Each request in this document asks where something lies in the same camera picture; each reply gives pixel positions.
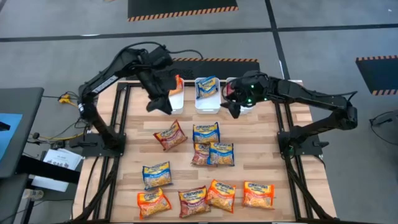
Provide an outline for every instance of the floor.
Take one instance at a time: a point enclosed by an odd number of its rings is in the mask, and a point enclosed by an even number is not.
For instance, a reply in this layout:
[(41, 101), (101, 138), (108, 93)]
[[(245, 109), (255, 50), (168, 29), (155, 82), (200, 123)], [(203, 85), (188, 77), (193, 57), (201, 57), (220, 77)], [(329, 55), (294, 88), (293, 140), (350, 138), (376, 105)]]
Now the floor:
[[(42, 86), (44, 94), (50, 96), (76, 91), (84, 81), (104, 69), (125, 45), (154, 40), (173, 50), (198, 49), (205, 57), (258, 58), (263, 72), (281, 78), (289, 75), (291, 79), (303, 80), (308, 89), (324, 93), (358, 90), (352, 99), (358, 109), (358, 127), (320, 136), (321, 140), (330, 142), (324, 148), (324, 161), (336, 212), (342, 220), (396, 223), (398, 147), (377, 138), (368, 120), (395, 110), (398, 96), (372, 96), (354, 62), (356, 57), (398, 54), (398, 28), (359, 29), (356, 26), (398, 24), (395, 0), (271, 0), (278, 28), (316, 27), (313, 31), (297, 32), (281, 29), (278, 33), (281, 45), (275, 45), (276, 32), (93, 40), (62, 37), (63, 40), (23, 42), (13, 39), (271, 28), (266, 1), (237, 1), (237, 12), (127, 22), (127, 0), (0, 0), (5, 2), (0, 12), (0, 88)], [(325, 30), (330, 26), (338, 27)], [(314, 120), (328, 114), (312, 108)], [(72, 106), (43, 98), (32, 130), (51, 136), (75, 122), (77, 117)], [(79, 131), (69, 130), (65, 134)], [(394, 141), (392, 134), (396, 129), (390, 124), (376, 131)], [(36, 156), (46, 149), (48, 146), (28, 145), (25, 152)], [(46, 191), (46, 197), (73, 198), (75, 188), (70, 185), (66, 194)], [(35, 207), (30, 222), (63, 222), (69, 219), (70, 209), (71, 202), (45, 202)]]

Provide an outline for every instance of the plastic container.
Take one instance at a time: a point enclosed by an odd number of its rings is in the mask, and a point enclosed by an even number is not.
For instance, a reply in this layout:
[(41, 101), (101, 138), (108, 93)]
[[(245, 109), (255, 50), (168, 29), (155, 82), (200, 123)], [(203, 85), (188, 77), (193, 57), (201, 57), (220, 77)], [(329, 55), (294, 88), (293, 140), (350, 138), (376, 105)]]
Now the plastic container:
[[(234, 80), (234, 79), (235, 79), (235, 78), (233, 78), (233, 77), (229, 77), (229, 78), (226, 79), (226, 82), (228, 83), (229, 81)], [(241, 114), (247, 114), (248, 112), (250, 112), (251, 110), (253, 110), (253, 108), (254, 108), (253, 106), (250, 107), (250, 108), (241, 106)]]
[(209, 96), (206, 98), (197, 99), (197, 85), (196, 83), (199, 80), (204, 78), (195, 79), (195, 108), (197, 113), (199, 114), (217, 114), (221, 108), (221, 88), (220, 88), (220, 80), (216, 78), (216, 84), (218, 91), (213, 96)]
[(172, 105), (173, 111), (172, 114), (182, 114), (183, 107), (184, 107), (184, 79), (182, 79), (182, 91), (180, 93), (174, 94), (169, 96), (170, 104)]

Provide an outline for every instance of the wooden tabletop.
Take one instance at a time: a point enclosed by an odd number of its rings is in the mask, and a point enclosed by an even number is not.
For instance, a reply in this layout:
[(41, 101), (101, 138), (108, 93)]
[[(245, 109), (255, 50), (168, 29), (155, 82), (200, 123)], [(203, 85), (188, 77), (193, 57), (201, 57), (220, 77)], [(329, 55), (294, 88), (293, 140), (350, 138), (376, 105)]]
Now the wooden tabletop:
[[(259, 222), (259, 221), (292, 221), (294, 212), (290, 196), (289, 183), (284, 161), (280, 158), (276, 132), (279, 127), (275, 114), (275, 106), (271, 102), (259, 103), (248, 114), (233, 119), (228, 110), (222, 108), (218, 114), (198, 114), (195, 111), (194, 87), (185, 87), (183, 113), (168, 116), (160, 111), (148, 113), (146, 105), (149, 101), (147, 93), (141, 88), (132, 88), (127, 112), (126, 129), (127, 144), (121, 158), (118, 180), (113, 202), (111, 222), (140, 222), (137, 206), (137, 193), (144, 191), (142, 166), (153, 166), (170, 161), (173, 185), (165, 186), (166, 196), (172, 204), (172, 210), (158, 213), (143, 222)], [(109, 123), (112, 114), (116, 84), (102, 92), (98, 100), (98, 111)], [(122, 93), (119, 106), (118, 121), (124, 95)], [(285, 118), (284, 126), (289, 126)], [(291, 105), (292, 117), (296, 125), (312, 122), (308, 106), (298, 103)], [(153, 136), (154, 133), (168, 129), (174, 120), (178, 120), (188, 140), (168, 152)], [(197, 167), (191, 165), (194, 155), (192, 144), (193, 124), (214, 124), (219, 122), (221, 142), (234, 143), (234, 167)], [(303, 168), (309, 191), (325, 209), (335, 216), (335, 208), (326, 178), (323, 164), (313, 156), (302, 156)], [(101, 173), (102, 158), (97, 162), (91, 182), (88, 186), (87, 203), (94, 196)], [(73, 214), (82, 211), (83, 196), (94, 158), (85, 159), (81, 170)], [(213, 179), (226, 184), (236, 185), (234, 213), (218, 208), (211, 208), (210, 213), (179, 218), (179, 190), (188, 190), (206, 185), (210, 186)], [(251, 180), (259, 184), (274, 184), (274, 210), (242, 207), (243, 181)], [(305, 217), (302, 194), (297, 189), (302, 217)], [(106, 198), (104, 194), (100, 218), (104, 217)]]

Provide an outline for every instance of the blue object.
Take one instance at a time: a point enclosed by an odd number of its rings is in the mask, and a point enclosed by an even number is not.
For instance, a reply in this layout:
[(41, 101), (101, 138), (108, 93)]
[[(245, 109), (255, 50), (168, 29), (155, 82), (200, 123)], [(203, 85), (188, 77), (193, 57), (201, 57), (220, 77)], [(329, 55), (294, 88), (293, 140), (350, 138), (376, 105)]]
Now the blue object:
[(22, 114), (0, 113), (0, 121), (10, 126), (10, 130), (0, 131), (0, 160), (6, 152), (14, 133), (17, 131), (21, 119)]

